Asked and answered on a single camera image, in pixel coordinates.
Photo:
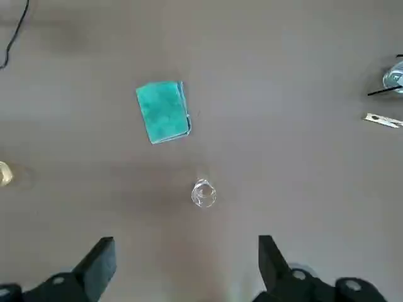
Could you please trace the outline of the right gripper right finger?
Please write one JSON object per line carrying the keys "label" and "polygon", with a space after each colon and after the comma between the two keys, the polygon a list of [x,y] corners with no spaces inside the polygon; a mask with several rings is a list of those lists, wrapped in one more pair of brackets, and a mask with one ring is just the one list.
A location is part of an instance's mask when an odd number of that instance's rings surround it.
{"label": "right gripper right finger", "polygon": [[385,301],[385,297],[370,282],[357,277],[342,277],[333,285],[323,282],[308,271],[291,268],[273,237],[258,238],[258,265],[265,291],[255,301]]}

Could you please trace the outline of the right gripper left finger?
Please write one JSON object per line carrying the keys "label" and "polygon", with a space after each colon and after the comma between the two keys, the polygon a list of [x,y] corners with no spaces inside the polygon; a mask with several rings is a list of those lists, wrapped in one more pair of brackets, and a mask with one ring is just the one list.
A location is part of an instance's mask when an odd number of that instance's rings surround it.
{"label": "right gripper left finger", "polygon": [[115,272],[115,240],[103,237],[70,272],[27,291],[16,283],[2,284],[1,301],[99,301]]}

